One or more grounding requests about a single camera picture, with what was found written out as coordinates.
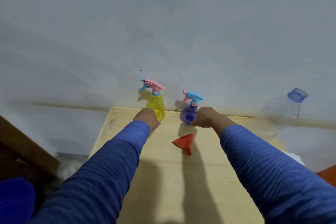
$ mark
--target spray bottle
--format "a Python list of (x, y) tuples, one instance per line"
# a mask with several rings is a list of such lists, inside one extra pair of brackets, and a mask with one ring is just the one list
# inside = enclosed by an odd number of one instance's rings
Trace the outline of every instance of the spray bottle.
[(160, 90), (165, 89), (165, 87), (153, 80), (141, 78), (141, 81), (143, 82), (143, 86), (140, 91), (143, 91), (146, 88), (153, 89), (146, 108), (153, 109), (156, 119), (158, 121), (162, 121), (165, 117), (165, 106), (163, 104), (163, 98), (160, 94)]
[(190, 105), (182, 111), (181, 118), (185, 124), (190, 125), (192, 121), (196, 120), (198, 102), (205, 100), (205, 98), (197, 93), (186, 90), (183, 91), (183, 94), (185, 94), (185, 98), (181, 104), (186, 103), (189, 99), (191, 99), (191, 102)]

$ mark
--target plastic bottle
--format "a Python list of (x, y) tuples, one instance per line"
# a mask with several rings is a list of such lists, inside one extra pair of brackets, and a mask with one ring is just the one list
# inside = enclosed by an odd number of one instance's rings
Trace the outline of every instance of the plastic bottle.
[(146, 88), (153, 89), (146, 108), (153, 109), (156, 115), (156, 119), (158, 121), (162, 121), (165, 117), (165, 105), (163, 103), (160, 90), (165, 89), (165, 87), (153, 80), (141, 78), (141, 81), (143, 82), (143, 86), (140, 91), (143, 91)]
[(196, 120), (198, 102), (200, 100), (205, 100), (205, 98), (195, 92), (186, 90), (183, 91), (183, 94), (185, 94), (185, 98), (181, 104), (186, 103), (189, 99), (191, 99), (191, 102), (190, 105), (182, 111), (181, 118), (185, 124), (190, 125), (193, 120)]
[(307, 96), (304, 90), (296, 88), (286, 96), (274, 98), (268, 101), (245, 127), (265, 141), (269, 141), (277, 132), (292, 125), (299, 118), (300, 103)]

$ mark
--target blue long-sleeve shirt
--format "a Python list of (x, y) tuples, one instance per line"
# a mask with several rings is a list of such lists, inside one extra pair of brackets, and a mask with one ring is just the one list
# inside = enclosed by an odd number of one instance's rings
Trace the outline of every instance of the blue long-sleeve shirt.
[[(29, 224), (115, 223), (149, 127), (133, 121), (49, 198)], [(336, 188), (240, 125), (220, 138), (266, 223), (336, 223)]]

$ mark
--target table surface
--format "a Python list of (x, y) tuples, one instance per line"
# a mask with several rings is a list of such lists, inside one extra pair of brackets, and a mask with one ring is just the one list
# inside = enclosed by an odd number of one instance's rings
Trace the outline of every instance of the table surface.
[[(90, 157), (131, 122), (139, 110), (111, 108)], [(210, 128), (182, 124), (179, 115), (166, 111), (161, 125), (150, 134), (117, 223), (263, 223), (216, 133)], [(240, 125), (250, 119), (229, 117)], [(171, 142), (192, 133), (192, 155), (188, 156)], [(273, 138), (270, 143), (285, 151), (279, 139)]]

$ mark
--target red funnel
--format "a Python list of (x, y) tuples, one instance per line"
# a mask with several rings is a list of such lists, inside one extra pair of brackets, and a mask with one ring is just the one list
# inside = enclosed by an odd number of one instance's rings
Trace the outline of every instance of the red funnel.
[(191, 155), (191, 144), (194, 140), (194, 134), (186, 135), (183, 137), (180, 137), (179, 139), (176, 139), (175, 141), (172, 141), (173, 144), (175, 144), (177, 147), (186, 150), (188, 155)]

